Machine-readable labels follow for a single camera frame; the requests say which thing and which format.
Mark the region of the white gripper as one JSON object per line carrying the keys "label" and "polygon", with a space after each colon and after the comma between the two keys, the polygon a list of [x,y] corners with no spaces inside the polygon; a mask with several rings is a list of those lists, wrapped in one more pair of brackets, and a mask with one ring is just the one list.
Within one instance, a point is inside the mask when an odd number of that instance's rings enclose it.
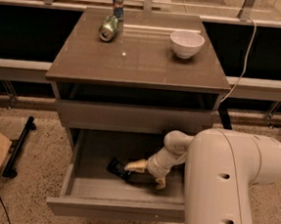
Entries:
{"label": "white gripper", "polygon": [[176,154],[172,151],[162,148],[153,156],[150,156],[147,160],[140,159],[128,163],[125,166],[126,171],[136,171],[138,173],[144,173],[147,169],[151,175],[156,177],[157,190],[163,190],[165,188],[166,175],[172,169],[173,166],[184,163],[187,158],[187,153]]}

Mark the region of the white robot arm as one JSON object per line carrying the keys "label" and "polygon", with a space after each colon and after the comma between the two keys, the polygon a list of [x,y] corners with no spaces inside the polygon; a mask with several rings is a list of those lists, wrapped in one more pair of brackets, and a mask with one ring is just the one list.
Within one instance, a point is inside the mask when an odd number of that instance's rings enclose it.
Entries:
{"label": "white robot arm", "polygon": [[229,129],[207,129],[194,136],[171,131],[160,151],[125,169],[149,172],[163,189],[168,172],[181,163],[185,224],[253,224],[249,187],[281,180],[281,143]]}

